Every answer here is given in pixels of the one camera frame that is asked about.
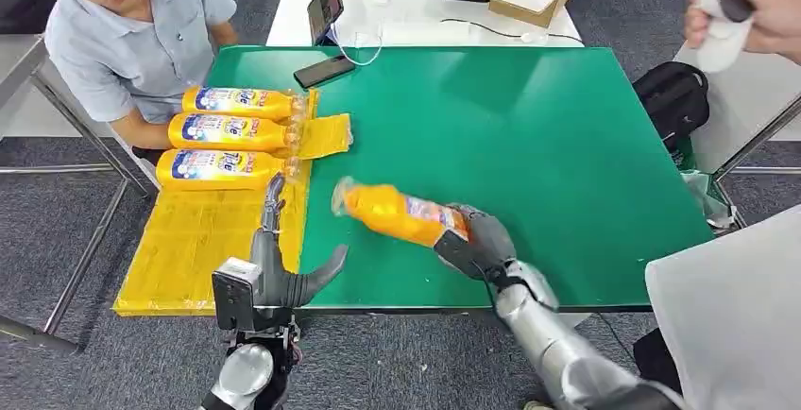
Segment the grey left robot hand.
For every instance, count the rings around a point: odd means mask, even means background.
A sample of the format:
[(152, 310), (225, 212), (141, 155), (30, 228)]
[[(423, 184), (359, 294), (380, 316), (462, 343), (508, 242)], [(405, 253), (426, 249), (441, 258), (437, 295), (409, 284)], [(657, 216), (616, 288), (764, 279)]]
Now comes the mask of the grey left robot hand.
[(280, 217), (285, 200), (281, 196), (285, 184), (282, 172), (276, 173), (266, 187), (261, 226), (254, 232), (250, 261), (262, 268), (261, 295), (258, 305), (299, 308), (308, 304), (341, 272), (349, 252), (347, 245), (338, 245), (329, 260), (305, 274), (288, 271), (282, 260), (279, 240)]

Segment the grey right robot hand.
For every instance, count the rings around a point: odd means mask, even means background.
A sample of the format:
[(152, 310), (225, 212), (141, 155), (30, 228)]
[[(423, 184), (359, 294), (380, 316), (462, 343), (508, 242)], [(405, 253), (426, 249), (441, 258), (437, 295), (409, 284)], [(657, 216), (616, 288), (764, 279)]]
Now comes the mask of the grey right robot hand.
[(444, 249), (444, 254), (438, 248), (435, 249), (445, 264), (481, 281), (483, 272), (517, 258), (510, 235), (496, 216), (462, 203), (451, 203), (448, 207), (455, 209), (464, 218), (468, 240), (449, 234), (452, 245)]

